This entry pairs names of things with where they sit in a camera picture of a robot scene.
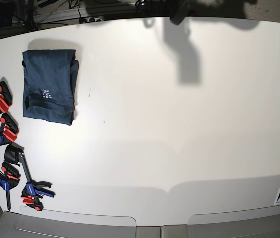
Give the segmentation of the right grey chair back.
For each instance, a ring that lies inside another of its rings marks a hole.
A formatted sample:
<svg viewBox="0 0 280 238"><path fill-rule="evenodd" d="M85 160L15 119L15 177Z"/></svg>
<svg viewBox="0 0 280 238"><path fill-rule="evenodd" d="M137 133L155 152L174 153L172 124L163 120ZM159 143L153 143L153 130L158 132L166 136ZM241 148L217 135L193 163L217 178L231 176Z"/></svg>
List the right grey chair back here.
<svg viewBox="0 0 280 238"><path fill-rule="evenodd" d="M163 238L280 238L280 205L195 214L187 224L164 225Z"/></svg>

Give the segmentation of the grey chair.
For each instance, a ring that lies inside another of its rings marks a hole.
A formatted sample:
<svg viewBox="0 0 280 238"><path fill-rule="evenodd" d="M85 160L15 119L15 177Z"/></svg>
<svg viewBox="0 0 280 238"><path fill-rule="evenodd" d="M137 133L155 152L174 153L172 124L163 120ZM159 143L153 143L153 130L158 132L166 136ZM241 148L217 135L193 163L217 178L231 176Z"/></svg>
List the grey chair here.
<svg viewBox="0 0 280 238"><path fill-rule="evenodd" d="M4 212L0 238L160 238L159 227L82 224Z"/></svg>
<svg viewBox="0 0 280 238"><path fill-rule="evenodd" d="M164 225L163 238L280 238L280 205L195 214L187 224Z"/></svg>

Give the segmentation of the left grey chair back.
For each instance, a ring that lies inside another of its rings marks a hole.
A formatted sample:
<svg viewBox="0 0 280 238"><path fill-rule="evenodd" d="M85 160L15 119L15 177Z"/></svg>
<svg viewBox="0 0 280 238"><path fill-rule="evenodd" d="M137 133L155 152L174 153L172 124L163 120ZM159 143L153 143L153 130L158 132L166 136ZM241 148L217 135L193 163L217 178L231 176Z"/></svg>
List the left grey chair back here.
<svg viewBox="0 0 280 238"><path fill-rule="evenodd" d="M0 238L160 238L159 227L82 224L4 212Z"/></svg>

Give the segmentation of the blue T-shirt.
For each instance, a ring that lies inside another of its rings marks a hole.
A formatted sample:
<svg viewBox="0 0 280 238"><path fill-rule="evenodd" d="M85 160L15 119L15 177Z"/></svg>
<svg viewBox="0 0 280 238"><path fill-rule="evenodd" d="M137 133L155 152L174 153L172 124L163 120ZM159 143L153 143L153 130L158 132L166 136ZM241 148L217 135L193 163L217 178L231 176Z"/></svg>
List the blue T-shirt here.
<svg viewBox="0 0 280 238"><path fill-rule="evenodd" d="M22 55L23 116L71 126L79 71L76 50L27 50Z"/></svg>

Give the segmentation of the bottom blue red bar clamp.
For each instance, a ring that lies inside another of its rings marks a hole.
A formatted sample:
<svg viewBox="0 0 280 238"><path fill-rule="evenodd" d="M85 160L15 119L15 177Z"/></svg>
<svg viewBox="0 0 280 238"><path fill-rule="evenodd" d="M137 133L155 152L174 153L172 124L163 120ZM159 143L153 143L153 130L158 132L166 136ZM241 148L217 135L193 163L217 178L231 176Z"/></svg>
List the bottom blue red bar clamp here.
<svg viewBox="0 0 280 238"><path fill-rule="evenodd" d="M55 193L49 190L49 188L52 187L52 184L46 181L34 181L30 175L25 154L20 152L19 158L27 179L26 185L21 193L21 198L23 199L22 203L30 208L35 209L36 211L42 211L44 206L41 202L41 199L43 199L44 196L50 198L54 198L55 196Z"/></svg>

